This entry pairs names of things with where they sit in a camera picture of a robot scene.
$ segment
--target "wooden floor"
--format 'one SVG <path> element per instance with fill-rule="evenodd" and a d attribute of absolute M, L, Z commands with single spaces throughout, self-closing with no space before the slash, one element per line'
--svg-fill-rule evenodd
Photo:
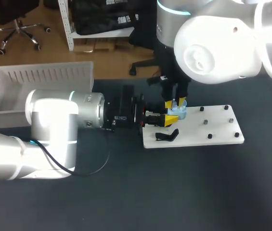
<path fill-rule="evenodd" d="M 156 71 L 156 67 L 140 68 L 137 77 L 129 76 L 131 63 L 153 57 L 152 51 L 147 49 L 134 48 L 128 51 L 97 51 L 93 53 L 69 51 L 59 10 L 50 10 L 44 8 L 41 4 L 26 15 L 23 23 L 24 25 L 43 23 L 50 26 L 52 32 L 47 34 L 42 28 L 28 30 L 39 41 L 40 51 L 33 49 L 30 40 L 16 34 L 9 40 L 6 46 L 6 54 L 0 55 L 0 66 L 93 61 L 95 79 L 150 77 Z M 5 36 L 5 33 L 0 33 L 0 42 Z"/>

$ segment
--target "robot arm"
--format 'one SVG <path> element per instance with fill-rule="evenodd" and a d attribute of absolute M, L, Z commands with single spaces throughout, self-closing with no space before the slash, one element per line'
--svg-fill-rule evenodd
<path fill-rule="evenodd" d="M 37 100 L 32 108 L 31 137 L 71 171 L 76 165 L 77 116 L 77 104 L 61 99 Z M 0 180 L 57 179 L 69 175 L 34 143 L 0 134 Z"/>
<path fill-rule="evenodd" d="M 174 52 L 182 71 L 201 83 L 262 71 L 272 78 L 272 2 L 213 0 L 180 28 Z"/>

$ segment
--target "black bag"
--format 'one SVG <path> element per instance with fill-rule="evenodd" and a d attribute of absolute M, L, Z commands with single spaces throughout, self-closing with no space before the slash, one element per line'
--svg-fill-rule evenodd
<path fill-rule="evenodd" d="M 80 35 L 98 34 L 111 30 L 119 30 L 133 26 L 128 12 L 100 13 L 82 16 L 75 20 L 75 30 Z"/>
<path fill-rule="evenodd" d="M 95 14 L 108 14 L 127 11 L 128 0 L 73 0 L 72 20 Z"/>

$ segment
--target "dark gray tabletop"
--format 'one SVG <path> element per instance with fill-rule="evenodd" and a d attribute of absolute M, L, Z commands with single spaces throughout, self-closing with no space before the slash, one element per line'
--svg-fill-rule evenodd
<path fill-rule="evenodd" d="M 96 80 L 94 91 L 110 97 L 123 84 L 161 99 L 144 79 Z M 232 105 L 245 143 L 146 150 L 132 130 L 117 130 L 108 145 L 101 131 L 79 131 L 76 169 L 96 169 L 110 148 L 105 169 L 88 178 L 0 181 L 0 230 L 271 231 L 272 80 L 192 83 L 188 104 Z"/>

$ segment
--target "office chair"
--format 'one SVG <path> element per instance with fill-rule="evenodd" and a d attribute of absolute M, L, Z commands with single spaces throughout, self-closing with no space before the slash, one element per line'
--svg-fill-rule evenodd
<path fill-rule="evenodd" d="M 0 28 L 0 32 L 10 32 L 7 37 L 2 41 L 0 48 L 0 55 L 6 53 L 6 44 L 8 40 L 15 34 L 25 35 L 26 38 L 33 42 L 34 48 L 40 50 L 39 42 L 33 37 L 32 34 L 26 32 L 30 27 L 42 27 L 47 33 L 51 32 L 50 27 L 37 23 L 24 26 L 20 17 L 25 17 L 25 14 L 32 11 L 39 6 L 39 0 L 0 0 L 0 25 L 4 25 L 11 21 L 14 22 L 14 27 Z"/>

